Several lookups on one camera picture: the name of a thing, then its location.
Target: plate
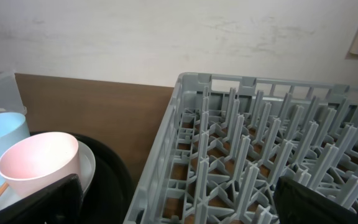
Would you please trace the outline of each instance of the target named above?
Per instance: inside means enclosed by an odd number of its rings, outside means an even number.
[[[85,196],[94,176],[96,161],[92,150],[86,144],[78,141],[78,150],[80,153],[81,164],[80,181]],[[20,199],[21,198],[10,187],[8,187],[0,197],[0,210],[12,205]]]

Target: dish rack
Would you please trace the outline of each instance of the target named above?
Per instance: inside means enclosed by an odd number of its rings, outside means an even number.
[[[280,176],[358,214],[358,86],[182,73],[124,223],[280,223]]]

